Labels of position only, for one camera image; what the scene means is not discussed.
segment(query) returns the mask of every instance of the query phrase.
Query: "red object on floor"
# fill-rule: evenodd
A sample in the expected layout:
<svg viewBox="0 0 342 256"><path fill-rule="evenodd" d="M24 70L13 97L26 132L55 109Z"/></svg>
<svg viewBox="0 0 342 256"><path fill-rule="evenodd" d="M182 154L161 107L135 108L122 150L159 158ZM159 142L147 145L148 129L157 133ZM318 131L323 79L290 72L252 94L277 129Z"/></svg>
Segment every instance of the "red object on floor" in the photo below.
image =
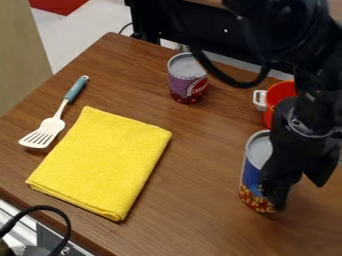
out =
<svg viewBox="0 0 342 256"><path fill-rule="evenodd" d="M69 15L88 0L29 0L31 7L62 15Z"/></svg>

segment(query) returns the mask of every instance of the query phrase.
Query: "yellow towel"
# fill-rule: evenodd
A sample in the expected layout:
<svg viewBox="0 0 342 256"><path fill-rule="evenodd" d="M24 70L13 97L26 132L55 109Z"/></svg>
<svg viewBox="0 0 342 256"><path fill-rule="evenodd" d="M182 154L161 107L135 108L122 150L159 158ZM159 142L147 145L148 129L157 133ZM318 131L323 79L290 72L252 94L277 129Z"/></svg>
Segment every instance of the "yellow towel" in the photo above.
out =
<svg viewBox="0 0 342 256"><path fill-rule="evenodd" d="M171 135L153 125L84 107L75 125L26 183L121 221Z"/></svg>

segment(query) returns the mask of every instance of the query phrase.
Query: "metal can top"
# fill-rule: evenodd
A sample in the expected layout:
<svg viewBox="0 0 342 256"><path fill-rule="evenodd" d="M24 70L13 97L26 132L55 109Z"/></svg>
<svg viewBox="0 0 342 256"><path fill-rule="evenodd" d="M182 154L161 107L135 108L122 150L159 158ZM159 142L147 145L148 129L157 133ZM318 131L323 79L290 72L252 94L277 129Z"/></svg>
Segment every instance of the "metal can top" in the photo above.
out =
<svg viewBox="0 0 342 256"><path fill-rule="evenodd" d="M207 74L190 52L173 56L167 66L169 73L179 79L191 80Z"/></svg>
<svg viewBox="0 0 342 256"><path fill-rule="evenodd" d="M272 154L270 131L260 131L249 138L246 144L246 155L250 163L261 169Z"/></svg>

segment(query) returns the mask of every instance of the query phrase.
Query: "black cable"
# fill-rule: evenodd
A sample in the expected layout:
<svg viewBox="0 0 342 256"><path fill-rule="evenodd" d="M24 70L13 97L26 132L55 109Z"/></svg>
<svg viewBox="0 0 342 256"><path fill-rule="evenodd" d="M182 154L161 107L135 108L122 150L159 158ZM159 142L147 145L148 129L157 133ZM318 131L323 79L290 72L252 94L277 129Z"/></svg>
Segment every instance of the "black cable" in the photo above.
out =
<svg viewBox="0 0 342 256"><path fill-rule="evenodd" d="M133 24L133 22L130 22L130 23L126 24L125 26L123 26L122 29L120 29L118 34L121 35L121 33L124 32L124 30L132 24Z"/></svg>
<svg viewBox="0 0 342 256"><path fill-rule="evenodd" d="M60 252L63 250L63 248L68 244L68 241L71 237L71 223L68 218L68 216L62 212L61 210L52 207L52 206L46 206L46 205L38 205L38 206L33 206L30 208L27 208L24 211L19 212L16 216L14 216L11 220L9 220L1 229L0 229L0 238L4 237L8 232L11 231L11 229L15 226L15 224L24 216L35 212L35 211L50 211L57 213L60 215L65 223L67 224L66 228L66 234L63 238L63 240L58 244L58 246L48 255L48 256L58 256Z"/></svg>
<svg viewBox="0 0 342 256"><path fill-rule="evenodd" d="M183 24L181 15L179 15L179 1L180 0L159 0L159 4L180 33L178 36L183 37L183 39L186 40L186 44L190 46L193 55L201 63L204 69L208 71L208 73L212 74L214 77L218 78L219 80L230 86L243 89L255 87L267 77L268 73L271 70L271 63L267 60L263 60L262 68L258 77L250 82L236 81L233 77L229 76L228 74L217 68L202 51L198 39L194 35L191 35L190 31L186 30L186 26L185 24Z"/></svg>

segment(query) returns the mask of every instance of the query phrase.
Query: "white spatula head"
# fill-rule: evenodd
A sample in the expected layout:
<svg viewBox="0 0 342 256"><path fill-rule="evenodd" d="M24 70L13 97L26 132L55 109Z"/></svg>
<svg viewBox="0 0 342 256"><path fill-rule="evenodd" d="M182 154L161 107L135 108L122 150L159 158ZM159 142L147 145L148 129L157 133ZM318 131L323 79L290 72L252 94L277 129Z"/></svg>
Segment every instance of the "white spatula head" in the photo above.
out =
<svg viewBox="0 0 342 256"><path fill-rule="evenodd" d="M45 119L40 127L19 140L19 144L30 148L46 148L65 128L65 122L57 118Z"/></svg>

